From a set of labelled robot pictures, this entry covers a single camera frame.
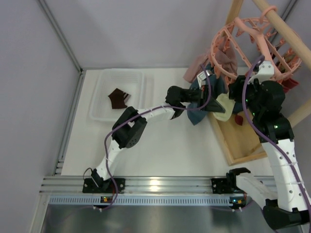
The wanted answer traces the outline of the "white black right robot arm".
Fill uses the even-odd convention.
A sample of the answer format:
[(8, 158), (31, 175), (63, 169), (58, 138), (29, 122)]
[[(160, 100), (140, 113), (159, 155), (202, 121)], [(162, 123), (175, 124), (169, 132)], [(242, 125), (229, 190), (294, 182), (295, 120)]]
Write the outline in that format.
[(248, 194), (262, 209), (273, 230), (311, 222), (311, 199), (304, 187), (294, 151), (294, 133), (281, 113), (283, 87), (274, 81), (248, 83), (239, 76), (229, 85), (230, 99), (240, 102), (250, 126), (256, 132), (273, 172), (276, 192), (271, 191), (246, 168), (227, 174), (233, 190)]

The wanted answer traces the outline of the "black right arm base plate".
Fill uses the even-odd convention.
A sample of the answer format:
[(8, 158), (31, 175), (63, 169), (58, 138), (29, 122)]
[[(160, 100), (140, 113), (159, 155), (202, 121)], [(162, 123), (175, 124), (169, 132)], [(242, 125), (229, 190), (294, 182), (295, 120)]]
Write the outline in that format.
[(211, 187), (213, 194), (232, 194), (233, 190), (226, 178), (212, 178)]

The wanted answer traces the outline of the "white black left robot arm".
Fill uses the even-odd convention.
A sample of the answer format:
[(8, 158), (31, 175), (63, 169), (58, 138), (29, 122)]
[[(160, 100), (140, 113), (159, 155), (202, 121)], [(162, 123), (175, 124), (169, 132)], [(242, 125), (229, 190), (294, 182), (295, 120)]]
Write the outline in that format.
[(207, 84), (194, 89), (171, 86), (160, 106), (149, 109), (127, 107), (104, 139), (105, 157), (91, 172), (95, 188), (106, 190), (109, 187), (119, 153), (138, 143), (148, 123), (172, 120), (184, 111), (224, 113), (225, 109), (212, 96), (212, 87)]

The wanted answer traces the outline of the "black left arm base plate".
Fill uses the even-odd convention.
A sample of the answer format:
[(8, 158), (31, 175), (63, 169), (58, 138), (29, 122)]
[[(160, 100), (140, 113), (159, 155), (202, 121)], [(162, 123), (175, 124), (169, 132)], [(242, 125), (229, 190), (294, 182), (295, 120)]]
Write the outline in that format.
[(121, 193), (125, 189), (125, 179), (116, 178), (115, 183), (111, 179), (96, 184), (92, 178), (84, 180), (82, 192), (86, 194), (112, 194)]

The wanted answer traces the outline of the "dark brown sock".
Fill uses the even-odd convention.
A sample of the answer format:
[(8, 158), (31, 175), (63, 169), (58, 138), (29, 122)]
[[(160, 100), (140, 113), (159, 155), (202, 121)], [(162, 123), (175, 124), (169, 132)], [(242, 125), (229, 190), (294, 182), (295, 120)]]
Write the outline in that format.
[(116, 88), (108, 95), (112, 109), (125, 109), (131, 95)]

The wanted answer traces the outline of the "pale yellow sock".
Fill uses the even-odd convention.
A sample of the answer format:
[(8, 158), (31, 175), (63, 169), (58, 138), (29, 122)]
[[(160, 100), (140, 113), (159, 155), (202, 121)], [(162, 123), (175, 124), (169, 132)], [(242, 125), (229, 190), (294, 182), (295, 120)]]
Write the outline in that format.
[(216, 100), (224, 108), (225, 112), (224, 113), (215, 112), (213, 113), (213, 116), (219, 121), (223, 122), (228, 121), (232, 115), (235, 101), (229, 98), (229, 94), (225, 93), (220, 94)]

